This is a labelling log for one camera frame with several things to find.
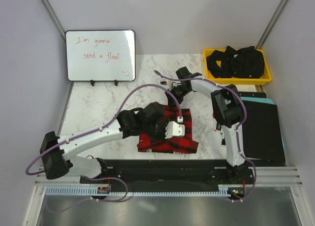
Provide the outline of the red black plaid shirt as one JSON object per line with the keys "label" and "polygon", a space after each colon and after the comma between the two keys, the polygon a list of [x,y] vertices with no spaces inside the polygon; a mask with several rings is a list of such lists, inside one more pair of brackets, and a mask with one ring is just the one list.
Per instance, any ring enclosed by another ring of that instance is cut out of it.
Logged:
{"label": "red black plaid shirt", "polygon": [[[164,115],[160,116],[159,121],[177,121],[179,109],[177,107],[170,108],[167,105],[158,102],[152,102],[148,105],[152,108],[164,110]],[[146,133],[139,135],[139,143],[137,144],[138,152],[155,152],[155,153],[171,153],[171,154],[195,154],[198,148],[198,142],[192,138],[192,117],[190,109],[182,109],[183,124],[185,125],[185,135],[182,137],[174,136],[170,139],[158,139],[149,136]]]}

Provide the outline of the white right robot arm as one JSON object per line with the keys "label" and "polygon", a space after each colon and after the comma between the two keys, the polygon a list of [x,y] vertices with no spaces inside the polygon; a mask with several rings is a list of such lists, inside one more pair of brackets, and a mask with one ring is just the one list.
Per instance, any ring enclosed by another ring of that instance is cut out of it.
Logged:
{"label": "white right robot arm", "polygon": [[222,127],[226,145],[228,169],[225,177],[230,183],[238,183],[246,169],[243,148],[242,124],[247,111],[235,85],[223,86],[208,80],[201,73],[191,73],[187,67],[176,71],[177,79],[171,80],[168,90],[182,103],[190,92],[198,92],[211,99],[213,115]]}

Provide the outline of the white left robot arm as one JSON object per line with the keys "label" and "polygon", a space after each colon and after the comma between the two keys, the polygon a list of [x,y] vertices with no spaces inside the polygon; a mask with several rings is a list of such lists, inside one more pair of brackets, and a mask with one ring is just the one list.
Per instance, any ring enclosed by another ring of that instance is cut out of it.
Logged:
{"label": "white left robot arm", "polygon": [[169,122],[164,106],[153,102],[145,108],[123,110],[111,124],[88,129],[85,133],[60,138],[55,132],[48,132],[40,147],[46,179],[65,176],[75,168],[79,153],[103,143],[141,134],[164,140]]}

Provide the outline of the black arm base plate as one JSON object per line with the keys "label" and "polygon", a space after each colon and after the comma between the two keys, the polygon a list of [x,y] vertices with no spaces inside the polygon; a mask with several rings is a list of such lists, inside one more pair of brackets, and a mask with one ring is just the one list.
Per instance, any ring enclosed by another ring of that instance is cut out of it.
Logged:
{"label": "black arm base plate", "polygon": [[95,184],[110,184],[113,192],[216,192],[219,185],[251,185],[248,164],[230,167],[225,160],[101,160]]}

